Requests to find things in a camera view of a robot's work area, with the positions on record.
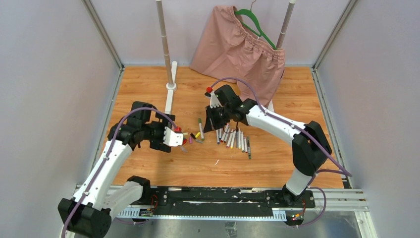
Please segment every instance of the metal pole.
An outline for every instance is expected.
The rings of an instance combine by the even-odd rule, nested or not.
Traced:
[[[171,62],[169,57],[168,39],[166,38],[165,19],[163,18],[162,0],[156,0],[157,14],[159,16],[160,33],[162,35],[163,55],[165,56],[166,73],[168,74],[168,84],[173,85]]]
[[[284,17],[283,26],[281,27],[280,36],[278,37],[276,48],[280,49],[283,45],[284,36],[286,35],[287,26],[289,25],[290,17],[292,16],[293,7],[296,0],[290,0],[287,6],[286,16]]]

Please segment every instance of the green marker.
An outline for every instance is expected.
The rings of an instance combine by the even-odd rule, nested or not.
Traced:
[[[198,126],[200,127],[201,140],[204,140],[203,125],[201,124],[201,118],[198,118]]]

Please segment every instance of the gray floor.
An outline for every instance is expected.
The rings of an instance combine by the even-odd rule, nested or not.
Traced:
[[[315,218],[305,213],[305,221]],[[114,222],[106,238],[361,238],[353,212],[325,212],[316,223],[299,229],[283,222],[226,222],[194,220],[154,220],[140,226]]]

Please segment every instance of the hanger hook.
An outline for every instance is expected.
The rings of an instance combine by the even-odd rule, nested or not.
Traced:
[[[252,11],[252,4],[254,4],[256,1],[257,1],[257,0],[254,0],[254,1],[251,3],[251,8],[250,8],[250,11]]]

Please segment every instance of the wooden tabletop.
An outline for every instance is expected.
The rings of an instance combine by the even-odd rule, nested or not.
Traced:
[[[179,67],[176,76],[172,114],[183,132],[197,133],[198,118],[206,118],[209,99],[205,90],[215,81],[188,67]],[[108,129],[127,114],[134,101],[151,103],[164,111],[166,101],[165,67],[127,67],[118,92]],[[236,93],[235,84],[230,84]],[[312,120],[321,124],[328,134],[318,97],[308,67],[288,67],[274,99],[275,112],[301,122]],[[227,149],[216,143],[215,132],[205,134],[203,144],[189,142],[171,153],[152,150],[143,141],[125,161],[113,184],[124,184],[132,175],[147,178],[152,185],[283,187],[293,171],[292,148],[279,138],[255,127],[239,125],[250,137],[252,159],[239,149]],[[337,169],[330,161],[322,168]],[[342,188],[337,174],[320,174],[313,182],[323,188]]]

